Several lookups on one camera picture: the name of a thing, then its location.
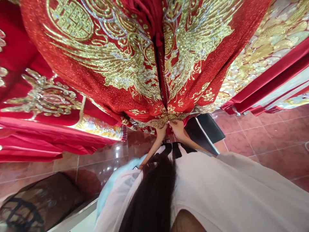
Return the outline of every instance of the reflective floor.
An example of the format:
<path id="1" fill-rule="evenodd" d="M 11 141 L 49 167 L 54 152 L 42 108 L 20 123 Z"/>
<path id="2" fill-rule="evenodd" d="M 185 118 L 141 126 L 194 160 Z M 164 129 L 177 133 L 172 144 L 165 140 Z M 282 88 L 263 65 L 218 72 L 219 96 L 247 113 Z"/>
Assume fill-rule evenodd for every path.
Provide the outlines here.
<path id="1" fill-rule="evenodd" d="M 216 111 L 213 118 L 226 138 L 216 147 L 233 151 L 279 172 L 309 192 L 309 104 L 277 114 L 235 116 Z M 0 164 L 0 202 L 20 188 L 58 171 L 67 173 L 86 198 L 98 194 L 114 170 L 132 157 L 142 157 L 155 136 L 128 131 L 125 142 L 105 146 L 96 153 L 78 156 L 64 153 L 64 158 L 50 163 Z"/>

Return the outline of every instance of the gold phoenix embroidery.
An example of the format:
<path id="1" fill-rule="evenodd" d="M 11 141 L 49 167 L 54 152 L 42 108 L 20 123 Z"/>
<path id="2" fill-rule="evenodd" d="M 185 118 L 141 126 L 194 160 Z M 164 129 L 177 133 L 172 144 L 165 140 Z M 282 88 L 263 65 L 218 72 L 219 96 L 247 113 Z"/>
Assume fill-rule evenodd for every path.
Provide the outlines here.
<path id="1" fill-rule="evenodd" d="M 61 114 L 71 114 L 71 109 L 80 110 L 82 103 L 77 101 L 76 94 L 69 91 L 69 87 L 60 82 L 54 83 L 53 76 L 47 80 L 45 76 L 26 69 L 30 76 L 22 74 L 22 77 L 32 86 L 32 90 L 23 98 L 12 98 L 6 104 L 17 106 L 1 109 L 1 112 L 26 112 L 33 113 L 33 119 L 37 114 L 59 117 Z"/>
<path id="2" fill-rule="evenodd" d="M 81 5 L 75 0 L 57 0 L 55 9 L 50 6 L 51 1 L 46 1 L 51 12 L 49 18 L 63 34 L 45 26 L 47 35 L 55 41 L 53 45 L 81 65 L 102 74 L 106 86 L 130 91 L 133 98 L 142 95 L 149 101 L 161 99 L 154 46 L 146 34 L 147 27 L 142 27 L 134 15 L 132 18 L 124 15 L 120 1 L 85 0 Z M 79 13 L 84 16 L 79 18 L 82 22 L 72 22 Z M 98 23 L 93 23 L 89 14 Z M 87 40 L 92 31 L 99 39 Z"/>
<path id="3" fill-rule="evenodd" d="M 233 32 L 228 24 L 241 3 L 242 0 L 169 1 L 164 17 L 165 51 L 168 55 L 165 78 L 169 84 L 169 102 L 188 80 L 194 80 L 193 75 L 201 71 L 201 62 Z M 175 50 L 172 50 L 172 40 L 177 45 Z M 178 61 L 171 65 L 177 54 Z"/>

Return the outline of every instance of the red embroidered garment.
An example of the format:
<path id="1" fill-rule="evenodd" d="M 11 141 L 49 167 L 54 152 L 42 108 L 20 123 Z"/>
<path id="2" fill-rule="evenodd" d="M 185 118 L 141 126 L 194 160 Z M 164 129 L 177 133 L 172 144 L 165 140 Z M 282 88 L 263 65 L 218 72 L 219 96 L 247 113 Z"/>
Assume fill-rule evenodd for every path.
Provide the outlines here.
<path id="1" fill-rule="evenodd" d="M 0 127 L 0 162 L 92 154 L 126 139 L 126 127 L 52 72 L 8 1 L 0 2 Z"/>
<path id="2" fill-rule="evenodd" d="M 146 132 L 206 112 L 270 0 L 22 0 L 52 69 L 105 112 Z"/>
<path id="3" fill-rule="evenodd" d="M 222 109 L 229 114 L 251 111 L 258 116 L 263 112 L 276 113 L 285 107 L 288 109 L 306 104 L 308 74 L 309 38 L 306 38 L 224 104 Z M 289 106 L 288 102 L 284 103 L 290 97 L 302 94 L 305 94 L 303 101 L 299 100 L 295 103 L 292 100 L 288 101 L 294 106 Z"/>

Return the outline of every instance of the gold embroidery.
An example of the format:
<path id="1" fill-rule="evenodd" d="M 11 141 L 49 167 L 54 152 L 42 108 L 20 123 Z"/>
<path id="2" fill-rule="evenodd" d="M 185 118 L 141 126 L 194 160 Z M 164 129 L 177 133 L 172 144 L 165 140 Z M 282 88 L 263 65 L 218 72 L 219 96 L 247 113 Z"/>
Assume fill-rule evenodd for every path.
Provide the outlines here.
<path id="1" fill-rule="evenodd" d="M 129 125 L 129 121 L 128 121 L 128 119 L 126 119 L 125 117 L 123 117 L 123 116 L 121 116 L 120 117 L 121 118 L 121 122 L 122 122 L 122 124 L 124 124 L 124 125 Z"/>
<path id="2" fill-rule="evenodd" d="M 212 88 L 209 88 L 208 90 L 206 90 L 203 94 L 202 94 L 202 98 L 204 99 L 204 101 L 206 102 L 211 102 L 215 96 L 215 94 L 213 94 L 211 92 Z"/>
<path id="3" fill-rule="evenodd" d="M 130 129 L 133 130 L 133 131 L 137 131 L 137 127 L 136 127 L 135 125 L 132 125 L 132 126 L 130 126 L 130 127 L 128 127 L 128 128 L 130 128 Z"/>
<path id="4" fill-rule="evenodd" d="M 83 115 L 78 125 L 71 126 L 71 128 L 113 140 L 122 140 L 123 137 L 123 127 L 111 126 L 87 114 Z"/>
<path id="5" fill-rule="evenodd" d="M 44 113 L 46 116 L 59 117 L 61 114 L 71 114 L 71 109 L 81 109 L 81 102 L 75 99 L 76 94 L 69 91 L 68 86 L 54 83 L 56 75 L 47 80 L 31 69 L 26 71 L 30 76 L 22 74 L 22 77 L 33 87 L 32 90 L 26 97 L 7 100 L 6 104 L 17 106 L 3 108 L 1 112 L 32 112 L 34 116 Z"/>
<path id="6" fill-rule="evenodd" d="M 131 113 L 134 113 L 135 115 L 138 115 L 138 114 L 146 114 L 148 112 L 146 111 L 139 111 L 139 110 L 129 110 Z"/>
<path id="7" fill-rule="evenodd" d="M 203 93 L 203 92 L 207 89 L 207 87 L 209 86 L 209 84 L 210 84 L 210 82 L 205 83 L 205 84 L 202 86 L 202 89 L 201 89 L 199 92 L 193 94 L 193 97 L 192 97 L 191 99 L 194 98 L 194 102 L 197 102 L 197 101 L 200 99 L 200 97 L 201 97 L 201 93 Z"/>
<path id="8" fill-rule="evenodd" d="M 152 119 L 148 122 L 141 122 L 141 121 L 138 121 L 138 120 L 135 120 L 135 119 L 134 119 L 134 121 L 137 123 L 137 125 L 140 128 L 145 128 L 145 127 L 149 126 L 149 127 L 154 127 L 154 128 L 160 129 L 160 128 L 163 128 L 164 125 L 169 120 L 174 120 L 174 119 L 183 120 L 189 115 L 189 113 L 176 112 L 175 107 L 172 106 L 172 105 L 167 106 L 167 111 L 164 107 L 161 107 L 160 112 L 161 112 L 160 115 L 157 115 L 155 119 Z"/>
<path id="9" fill-rule="evenodd" d="M 6 42 L 3 40 L 5 38 L 5 33 L 0 30 L 0 52 L 2 52 L 2 47 L 6 45 Z M 8 70 L 4 67 L 0 67 L 0 87 L 5 87 L 5 82 L 2 77 L 5 77 L 8 74 Z"/>
<path id="10" fill-rule="evenodd" d="M 164 24 L 173 24 L 172 37 L 177 49 L 167 58 L 165 78 L 169 85 L 169 102 L 181 91 L 186 82 L 194 79 L 193 75 L 201 71 L 201 62 L 206 60 L 209 53 L 214 51 L 221 41 L 233 30 L 228 24 L 234 13 L 241 6 L 242 0 L 217 1 L 182 1 L 169 2 L 164 18 Z M 178 55 L 178 61 L 171 65 Z"/>
<path id="11" fill-rule="evenodd" d="M 308 12 L 306 0 L 273 1 L 257 31 L 229 67 L 214 110 L 309 36 Z"/>
<path id="12" fill-rule="evenodd" d="M 196 112 L 199 112 L 201 114 L 205 113 L 211 113 L 215 111 L 215 106 L 213 104 L 205 105 L 205 106 L 199 106 L 198 104 L 195 105 L 194 110 Z"/>
<path id="13" fill-rule="evenodd" d="M 47 8 L 50 9 L 50 1 L 47 0 Z M 82 1 L 83 5 L 77 5 L 75 0 L 57 0 L 58 6 L 54 9 L 64 9 L 71 4 L 78 7 L 70 8 L 67 13 L 49 15 L 51 21 L 57 24 L 71 25 L 71 15 L 79 12 L 88 15 L 88 11 L 100 24 L 93 24 L 88 17 L 82 18 L 79 25 L 83 30 L 74 24 L 74 29 L 68 34 L 62 27 L 58 29 L 66 36 L 63 36 L 45 26 L 47 35 L 58 43 L 52 43 L 65 51 L 65 54 L 78 61 L 81 65 L 102 74 L 105 77 L 105 86 L 114 86 L 117 89 L 130 91 L 132 97 L 145 96 L 149 101 L 161 99 L 157 69 L 155 67 L 154 46 L 150 38 L 146 36 L 144 28 L 139 22 L 128 18 L 122 11 L 119 1 Z M 72 36 L 73 31 L 79 39 L 85 39 L 86 34 L 91 35 L 90 26 L 98 39 L 77 41 Z"/>
<path id="14" fill-rule="evenodd" d="M 93 22 L 89 13 L 75 0 L 56 0 L 55 9 L 47 0 L 47 13 L 56 28 L 69 38 L 86 41 L 93 35 Z"/>

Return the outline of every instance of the red fabric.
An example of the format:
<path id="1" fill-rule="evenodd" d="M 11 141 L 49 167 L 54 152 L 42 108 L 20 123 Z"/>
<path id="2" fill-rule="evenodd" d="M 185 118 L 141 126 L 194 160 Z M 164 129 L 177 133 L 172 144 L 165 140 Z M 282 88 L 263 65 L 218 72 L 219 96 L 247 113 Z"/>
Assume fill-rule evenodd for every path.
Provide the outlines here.
<path id="1" fill-rule="evenodd" d="M 257 116 L 266 110 L 261 106 L 253 109 L 252 106 L 254 104 L 271 94 L 308 66 L 309 38 L 301 42 L 296 48 L 246 86 L 240 93 L 225 103 L 222 109 L 229 114 L 234 114 L 235 112 L 231 107 L 234 106 L 239 113 L 250 110 Z"/>
<path id="2" fill-rule="evenodd" d="M 5 87 L 0 88 L 0 109 L 17 106 L 6 104 L 8 99 L 26 97 L 32 86 L 22 78 L 22 74 L 29 75 L 25 69 L 30 68 L 47 79 L 53 76 L 52 69 L 38 52 L 36 46 L 31 42 L 22 21 L 20 7 L 9 1 L 0 1 L 0 29 L 6 34 L 4 38 L 6 46 L 0 52 L 1 67 L 6 68 L 9 73 L 3 79 Z M 66 83 L 56 78 L 54 82 Z M 71 87 L 68 89 L 76 93 L 76 100 L 82 102 L 83 96 Z M 109 125 L 121 126 L 117 120 L 99 110 L 89 100 L 86 100 L 84 113 L 96 117 Z M 0 116 L 18 119 L 30 119 L 33 112 L 0 112 Z M 80 119 L 80 111 L 72 109 L 71 114 L 62 114 L 59 117 L 38 114 L 35 120 L 44 123 L 72 126 Z"/>
<path id="3" fill-rule="evenodd" d="M 76 2 L 83 7 L 80 0 Z M 154 42 L 154 44 L 150 45 L 150 50 L 154 51 L 156 54 L 156 68 L 158 69 L 158 74 L 153 78 L 153 81 L 159 83 L 157 92 L 161 93 L 161 99 L 158 101 L 151 101 L 143 95 L 133 98 L 131 93 L 136 91 L 133 87 L 125 90 L 123 88 L 118 89 L 111 85 L 104 85 L 104 76 L 102 76 L 101 73 L 82 66 L 77 60 L 67 56 L 63 49 L 53 45 L 52 43 L 58 45 L 60 45 L 60 43 L 54 41 L 47 35 L 45 26 L 56 33 L 61 34 L 61 31 L 55 26 L 54 22 L 51 21 L 46 9 L 48 7 L 55 9 L 58 5 L 57 1 L 50 1 L 50 5 L 46 7 L 46 1 L 44 0 L 22 0 L 21 6 L 24 23 L 29 36 L 52 69 L 57 72 L 66 83 L 90 96 L 98 105 L 104 107 L 108 114 L 120 122 L 127 114 L 135 120 L 149 124 L 151 124 L 152 120 L 161 119 L 161 126 L 163 126 L 167 120 L 174 119 L 175 116 L 178 116 L 180 113 L 190 113 L 196 103 L 200 106 L 204 106 L 215 100 L 214 97 L 208 101 L 204 101 L 203 99 L 197 101 L 194 96 L 201 91 L 202 86 L 207 82 L 209 82 L 210 85 L 206 90 L 211 90 L 215 96 L 218 94 L 226 70 L 254 34 L 269 6 L 270 0 L 243 1 L 240 8 L 233 15 L 232 21 L 229 23 L 233 29 L 231 35 L 226 36 L 215 51 L 211 52 L 206 60 L 201 61 L 201 70 L 192 72 L 192 77 L 173 99 L 170 98 L 171 93 L 167 91 L 170 83 L 167 83 L 166 78 L 163 78 L 165 60 L 168 59 L 168 57 L 164 57 L 165 44 L 162 34 L 163 28 L 161 26 L 161 19 L 163 8 L 167 7 L 166 1 L 123 0 L 111 1 L 110 4 L 117 6 L 119 2 L 123 5 L 123 7 L 119 8 L 122 11 L 121 15 L 126 15 L 129 18 L 131 18 L 132 15 L 136 15 L 136 22 L 140 24 L 139 26 L 141 28 L 148 28 L 147 32 L 149 32 L 149 35 L 145 34 L 144 36 L 150 37 Z M 198 1 L 196 4 L 199 7 L 203 7 L 202 1 Z M 90 18 L 91 21 L 95 22 L 94 25 L 100 24 L 98 18 L 93 16 L 90 16 Z M 179 23 L 180 19 L 181 15 L 177 17 L 176 21 Z M 102 40 L 100 34 L 105 34 L 101 28 L 97 30 L 97 34 L 94 33 L 92 35 L 91 39 L 81 41 L 81 43 L 89 45 L 93 39 Z M 117 48 L 123 49 L 119 45 L 119 41 L 110 37 L 106 38 L 109 42 L 114 43 Z M 67 49 L 72 49 L 67 45 L 62 44 L 62 46 Z M 177 57 L 173 59 L 171 65 L 174 65 L 177 60 Z M 149 66 L 149 63 L 145 60 L 144 66 L 146 69 L 152 67 Z M 132 109 L 145 111 L 147 113 L 134 114 L 129 111 Z"/>
<path id="4" fill-rule="evenodd" d="M 0 118 L 0 162 L 48 162 L 69 151 L 93 154 L 97 148 L 115 143 L 97 135 L 57 125 L 14 118 Z"/>

